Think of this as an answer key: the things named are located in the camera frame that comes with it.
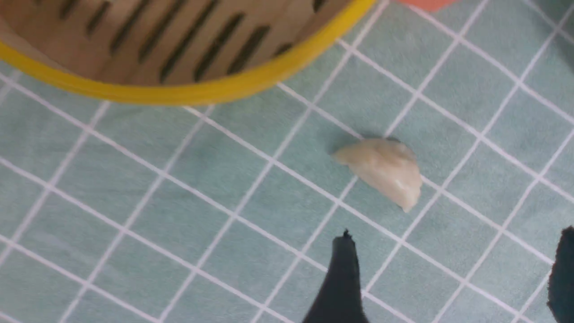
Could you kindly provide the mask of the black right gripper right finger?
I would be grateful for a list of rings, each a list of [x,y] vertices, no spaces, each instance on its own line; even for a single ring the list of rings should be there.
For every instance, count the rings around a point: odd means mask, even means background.
[[[558,323],[574,321],[574,228],[562,230],[548,280],[548,302]]]

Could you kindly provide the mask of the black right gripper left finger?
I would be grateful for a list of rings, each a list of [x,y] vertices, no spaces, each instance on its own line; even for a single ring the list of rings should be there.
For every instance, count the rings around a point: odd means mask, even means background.
[[[367,323],[361,299],[360,265],[352,235],[345,229],[332,241],[326,276],[304,323]]]

